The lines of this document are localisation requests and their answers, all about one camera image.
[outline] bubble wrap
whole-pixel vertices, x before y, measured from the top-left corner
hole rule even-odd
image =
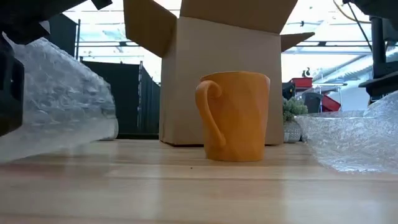
[[[307,114],[295,120],[324,166],[343,172],[398,173],[398,91],[366,111]]]
[[[109,85],[46,39],[8,40],[25,66],[24,122],[0,138],[0,162],[115,135]]]

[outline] plant pot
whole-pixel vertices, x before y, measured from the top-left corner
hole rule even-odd
[[[301,138],[301,128],[296,121],[288,121],[284,123],[284,142],[285,143],[295,143],[300,141]]]

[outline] table surface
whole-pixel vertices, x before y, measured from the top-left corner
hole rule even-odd
[[[95,142],[0,166],[0,223],[396,223],[398,176],[326,169],[302,144],[215,162],[158,141]]]

